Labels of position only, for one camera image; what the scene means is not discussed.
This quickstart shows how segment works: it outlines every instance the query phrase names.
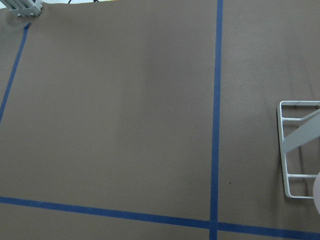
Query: white metal frame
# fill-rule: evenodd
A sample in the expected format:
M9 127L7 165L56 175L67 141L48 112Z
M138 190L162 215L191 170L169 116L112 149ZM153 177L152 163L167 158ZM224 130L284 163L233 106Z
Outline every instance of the white metal frame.
M42 0L0 0L15 16L35 17L40 16Z
M282 101L277 108L278 118L278 133L279 133L279 146L281 152L282 172L283 172L283 183L285 195L289 198L295 199L313 199L313 196L296 196L290 192L290 178L316 178L317 175L313 174L290 174L287 168L287 156L286 154L313 139L320 137L320 109L304 116L301 118L290 118L283 117L282 107L283 106L319 106L320 101ZM290 133L288 136L284 136L285 121L306 121L295 131Z

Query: blue tape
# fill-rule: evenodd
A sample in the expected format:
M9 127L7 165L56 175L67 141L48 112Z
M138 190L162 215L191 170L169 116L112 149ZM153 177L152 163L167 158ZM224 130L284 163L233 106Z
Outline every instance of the blue tape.
M278 237L278 238L287 238L287 239L300 239L300 240L319 240L320 233L316 232L305 232L305 231L294 231L294 230L284 230L268 227L259 227L259 226L247 226L247 225L238 225L231 223L218 223L219 231L242 233L242 234L253 234L253 235L262 235L268 237Z
M223 0L217 1L215 30L215 66L213 87L213 126L211 159L211 198L210 198L210 240L218 238L218 179L219 179L219 131L220 131L220 90L222 61Z
M7 101L8 101L9 93L10 93L11 86L12 86L12 83L13 83L15 75L16 75L16 71L17 71L17 68L18 68L20 57L21 57L22 51L24 49L24 46L25 46L25 43L26 43L26 40L27 40L28 29L29 29L30 24L31 24L31 22L27 23L23 28L23 36L22 36L22 40L21 40L21 43L20 43L20 47L19 47L18 53L16 54L16 57L15 57L15 60L14 60L14 64L13 64L13 67L12 67L12 71L11 71L11 74L10 74L10 78L9 78L8 84L6 85L6 89L5 89L5 92L4 92L4 95L3 95L3 99L2 99L2 103L1 103L1 107L0 107L0 124L1 124L1 120L2 120L2 117L3 117L4 112L5 112L5 108L6 108L6 104L7 104Z
M129 212L129 211L118 211L118 210L110 210L110 209L103 209L103 208L87 207L87 206L67 205L67 204L60 204L60 203L25 200L25 199L12 198L12 197L3 197L3 196L0 196L0 203L32 207L32 208L40 208L40 209L57 210L57 211L64 211L64 212L71 212L71 213L79 213L79 214L97 215L97 216L105 216L105 217L112 217L112 218L130 219L130 220L138 220L138 221L145 221L145 222L152 222L152 223L170 224L170 225L178 225L178 226L200 228L200 229L209 229L209 221L173 217L173 216L161 216L161 215L153 215L153 214L145 214L145 213L137 213L137 212Z

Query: white object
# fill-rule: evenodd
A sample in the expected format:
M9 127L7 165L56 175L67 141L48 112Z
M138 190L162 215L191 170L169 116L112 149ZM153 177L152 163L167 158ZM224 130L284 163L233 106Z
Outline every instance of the white object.
M288 118L288 117L283 117L283 114L282 114L283 106L319 106L320 107L320 101L282 101L280 102L277 109L279 145L280 145L280 152L281 152L285 195L289 198L313 199L314 198L313 196L296 196L291 194L289 178L316 178L317 175L288 173L287 153L310 142L313 139L320 137L320 109L302 118ZM285 137L284 126L283 126L283 123L285 121L298 121L298 122L306 121L306 122Z
M0 0L17 17L40 16L42 0Z
M106 2L106 1L114 1L114 0L99 0L99 2ZM44 0L44 3L47 4L67 4L69 0ZM72 0L70 4L84 4L84 3L92 3L93 0ZM0 1L0 9L6 8Z
M318 210L320 214L320 172L317 175L314 185L313 185L313 197L314 197L314 204L316 206L316 209Z

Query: floor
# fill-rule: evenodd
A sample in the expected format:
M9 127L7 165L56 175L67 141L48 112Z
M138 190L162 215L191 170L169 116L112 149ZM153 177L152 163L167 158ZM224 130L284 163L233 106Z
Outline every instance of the floor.
M313 201L285 197L276 115L280 101L319 100L319 11L315 0L0 9L0 237L319 239ZM301 151L292 169L317 174Z

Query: metal stand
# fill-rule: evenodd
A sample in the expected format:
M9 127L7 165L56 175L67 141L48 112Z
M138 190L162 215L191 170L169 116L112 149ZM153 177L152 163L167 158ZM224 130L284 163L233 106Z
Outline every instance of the metal stand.
M35 17L40 16L42 0L0 0L15 16Z
M320 214L320 172L317 175L313 185L314 204Z
M296 199L313 199L313 196L295 196L290 193L289 178L316 178L317 175L312 174L290 174L287 168L287 156L286 154L308 142L320 137L320 109L304 116L302 118L289 118L283 117L282 106L319 106L320 101L282 101L277 109L278 118L278 132L279 132L279 145L282 161L283 183L285 195L289 198ZM306 121L303 125L297 128L295 131L284 137L285 121Z

